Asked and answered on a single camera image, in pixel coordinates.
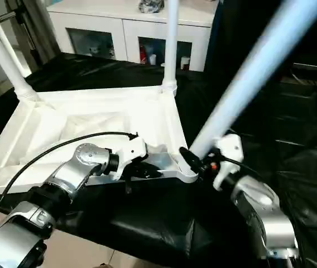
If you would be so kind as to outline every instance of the metal rod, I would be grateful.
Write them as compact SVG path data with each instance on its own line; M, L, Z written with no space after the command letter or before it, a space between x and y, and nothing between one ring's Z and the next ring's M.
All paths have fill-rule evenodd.
M163 90L176 94L176 58L177 58L177 29L179 23L179 0L169 0L169 20L167 22L167 39L165 50L165 75L162 82Z
M8 79L11 81L13 87L15 88L15 93L17 97L21 99L37 100L39 99L37 93L32 89L32 87L27 84L23 76L21 75L18 67L11 58L8 50L0 41L0 65L4 72L6 73Z
M203 158L317 19L317 0L285 0L214 108L190 150Z
M21 63L20 63L15 51L13 50L13 47L11 46L6 34L4 33L3 28L1 27L1 25L0 25L0 40L1 40L2 44L3 44L3 46L5 46L6 50L8 51L9 55L11 56L12 60L15 62L17 69L20 70L22 76L26 77L26 76L30 75L31 73L26 71L22 67L22 65L21 65Z
M16 16L15 11L11 11L11 12L8 12L6 14L3 14L0 16L0 23L7 21L7 20L10 20L10 19L14 18L15 16Z

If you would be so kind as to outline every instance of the white tray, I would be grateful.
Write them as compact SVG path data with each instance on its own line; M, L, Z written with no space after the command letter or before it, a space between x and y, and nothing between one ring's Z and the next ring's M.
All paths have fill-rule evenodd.
M187 147L172 92L162 86L89 89L39 93L46 103L20 102L0 135L0 193L11 177L40 152L74 137L103 131L138 133L148 144L152 162L164 177L185 182L196 179L186 169L179 147ZM10 193L25 192L40 185L78 144L94 143L116 151L125 136L92 137L64 146L26 170ZM88 184L110 183L107 176L92 177Z

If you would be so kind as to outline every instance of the white tube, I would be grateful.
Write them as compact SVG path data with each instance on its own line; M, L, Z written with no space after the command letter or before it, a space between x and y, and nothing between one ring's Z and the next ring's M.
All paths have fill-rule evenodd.
M167 39L165 50L165 76L162 85L164 90L176 94L176 57L177 57L177 28L179 23L179 0L169 0L169 21L167 22Z
M15 88L18 99L37 100L38 95L27 84L16 64L0 41L0 65Z
M21 74L23 77L26 77L28 75L30 75L30 73L28 73L21 65L15 51L13 50L11 44L9 43L9 40L6 36L6 34L4 33L4 30L2 28L2 26L0 25L0 40L2 42L2 44L5 46L6 50L8 51L8 53L10 54L12 60L15 62L16 66L18 67L18 69L20 70Z
M190 150L203 158L317 19L317 0L285 0L238 70Z

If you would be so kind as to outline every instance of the table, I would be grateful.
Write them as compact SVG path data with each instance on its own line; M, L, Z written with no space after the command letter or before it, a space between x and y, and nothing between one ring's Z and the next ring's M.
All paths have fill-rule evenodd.
M38 91L158 85L163 68L61 54L27 81ZM218 75L178 71L177 109L190 145L226 84ZM0 97L0 133L18 101ZM280 196L305 267L317 267L317 88L267 84L232 127L244 162ZM254 267L243 218L210 184L178 179L85 188L57 227L160 265ZM8 213L22 194L7 196Z

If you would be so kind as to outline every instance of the black plastic sheet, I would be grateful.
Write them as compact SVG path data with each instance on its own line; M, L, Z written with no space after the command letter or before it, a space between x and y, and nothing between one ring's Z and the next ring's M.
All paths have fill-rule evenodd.
M159 85L163 68L62 54L27 81L38 92ZM225 90L224 79L179 71L176 104L190 145ZM0 133L17 105L0 98ZM317 87L267 84L232 127L244 162L280 196L292 220L304 267L317 267ZM177 179L90 186L58 228L170 267L256 267L244 219L206 184ZM9 212L22 194L10 194Z

